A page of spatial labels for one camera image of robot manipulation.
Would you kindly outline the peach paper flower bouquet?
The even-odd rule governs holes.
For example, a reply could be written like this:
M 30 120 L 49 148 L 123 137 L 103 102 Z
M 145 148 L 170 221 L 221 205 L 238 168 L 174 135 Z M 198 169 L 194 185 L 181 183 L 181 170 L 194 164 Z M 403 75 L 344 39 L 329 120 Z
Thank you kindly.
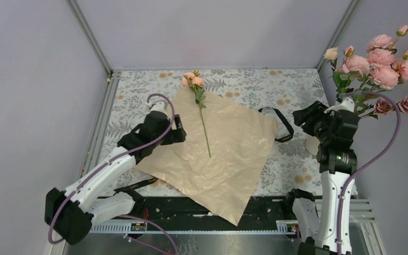
M 137 164 L 213 214 L 237 225 L 273 148 L 278 123 L 274 117 L 205 92 L 202 110 L 207 146 L 194 94 L 180 89 L 173 111 L 180 115 L 186 140 L 159 146 Z

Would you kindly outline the cream bud rose stem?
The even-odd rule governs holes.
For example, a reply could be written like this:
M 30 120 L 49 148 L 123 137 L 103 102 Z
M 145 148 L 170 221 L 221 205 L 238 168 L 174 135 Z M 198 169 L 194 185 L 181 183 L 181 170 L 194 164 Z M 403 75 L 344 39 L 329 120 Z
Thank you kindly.
M 329 48 L 325 51 L 323 58 L 328 61 L 332 70 L 332 80 L 338 93 L 345 92 L 347 77 L 338 64 L 338 47 Z

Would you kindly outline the small pink rose stem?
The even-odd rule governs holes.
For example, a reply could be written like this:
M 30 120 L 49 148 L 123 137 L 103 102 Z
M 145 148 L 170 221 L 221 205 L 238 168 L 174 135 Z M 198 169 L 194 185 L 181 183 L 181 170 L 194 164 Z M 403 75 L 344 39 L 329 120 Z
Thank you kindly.
M 342 63 L 337 66 L 337 58 L 333 60 L 333 81 L 336 91 L 345 93 L 354 80 L 364 80 L 370 73 L 370 64 L 365 57 L 355 54 L 355 48 L 349 46 L 343 51 Z

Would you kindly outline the large pink rose stem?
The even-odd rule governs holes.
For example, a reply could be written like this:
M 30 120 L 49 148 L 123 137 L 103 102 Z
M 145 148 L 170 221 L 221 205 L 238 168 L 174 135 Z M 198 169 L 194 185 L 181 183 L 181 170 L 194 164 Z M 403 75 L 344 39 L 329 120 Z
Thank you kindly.
M 395 38 L 383 34 L 370 40 L 367 44 L 367 61 L 370 65 L 370 72 L 366 76 L 367 84 L 392 90 L 408 80 L 408 50 L 402 57 L 395 57 L 398 40 L 407 34 L 408 25 L 404 25 L 397 29 Z

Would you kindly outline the light pink rose stem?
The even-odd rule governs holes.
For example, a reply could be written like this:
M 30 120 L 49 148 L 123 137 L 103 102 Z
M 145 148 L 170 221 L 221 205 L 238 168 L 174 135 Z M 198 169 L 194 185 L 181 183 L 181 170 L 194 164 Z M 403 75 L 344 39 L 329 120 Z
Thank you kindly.
M 385 90 L 408 81 L 408 50 L 402 57 L 395 57 L 392 50 L 376 48 L 367 53 L 372 67 L 369 82 Z

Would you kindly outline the dusty mauve rose stem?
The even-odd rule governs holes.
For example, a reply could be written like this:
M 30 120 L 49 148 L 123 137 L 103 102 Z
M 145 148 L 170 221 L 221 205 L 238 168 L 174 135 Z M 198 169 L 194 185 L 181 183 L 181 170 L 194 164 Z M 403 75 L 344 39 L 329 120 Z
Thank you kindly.
M 364 101 L 357 101 L 357 109 L 355 112 L 361 118 L 374 117 L 378 119 L 379 116 L 389 115 L 395 112 L 393 104 L 383 97 L 366 95 Z M 396 103 L 398 111 L 403 114 L 408 114 L 408 96 Z

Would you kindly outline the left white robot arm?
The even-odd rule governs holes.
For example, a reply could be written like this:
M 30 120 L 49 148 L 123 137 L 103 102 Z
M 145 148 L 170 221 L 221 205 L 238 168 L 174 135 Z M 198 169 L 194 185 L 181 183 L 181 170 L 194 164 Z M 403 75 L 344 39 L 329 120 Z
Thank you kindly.
M 46 194 L 44 220 L 49 225 L 49 242 L 56 243 L 56 232 L 68 244 L 77 244 L 102 222 L 120 215 L 141 216 L 144 205 L 131 194 L 117 191 L 105 199 L 100 199 L 100 194 L 156 147 L 184 142 L 185 138 L 179 114 L 169 118 L 164 110 L 151 110 L 93 170 L 66 188 L 52 188 Z

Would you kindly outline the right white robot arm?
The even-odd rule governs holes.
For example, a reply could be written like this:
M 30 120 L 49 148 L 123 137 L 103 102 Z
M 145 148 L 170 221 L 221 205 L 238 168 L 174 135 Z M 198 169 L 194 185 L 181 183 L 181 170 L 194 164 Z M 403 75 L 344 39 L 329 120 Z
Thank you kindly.
M 294 124 L 318 140 L 322 183 L 320 210 L 314 196 L 300 189 L 291 190 L 283 205 L 284 214 L 298 221 L 302 237 L 298 254 L 352 254 L 350 199 L 358 159 L 351 145 L 360 120 L 354 106 L 346 98 L 331 107 L 316 101 L 293 112 Z

